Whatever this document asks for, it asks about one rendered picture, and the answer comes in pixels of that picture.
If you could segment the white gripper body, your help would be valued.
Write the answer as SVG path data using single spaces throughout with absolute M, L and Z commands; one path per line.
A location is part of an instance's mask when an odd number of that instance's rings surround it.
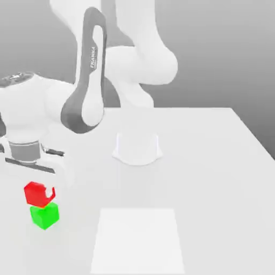
M 74 168 L 63 157 L 46 157 L 35 164 L 24 164 L 8 157 L 0 157 L 0 176 L 17 176 L 25 182 L 45 186 L 71 186 L 75 181 Z

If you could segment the small red cube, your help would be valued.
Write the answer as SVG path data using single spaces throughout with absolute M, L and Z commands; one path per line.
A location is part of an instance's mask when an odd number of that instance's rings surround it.
M 32 206 L 44 208 L 55 198 L 55 188 L 48 197 L 46 187 L 42 183 L 29 182 L 24 187 L 26 202 Z

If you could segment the small green cube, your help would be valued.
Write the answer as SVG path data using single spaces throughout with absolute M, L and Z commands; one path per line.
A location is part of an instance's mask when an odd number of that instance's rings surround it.
M 30 213 L 33 223 L 43 230 L 48 229 L 60 218 L 59 207 L 54 202 L 50 202 L 44 208 L 31 206 Z

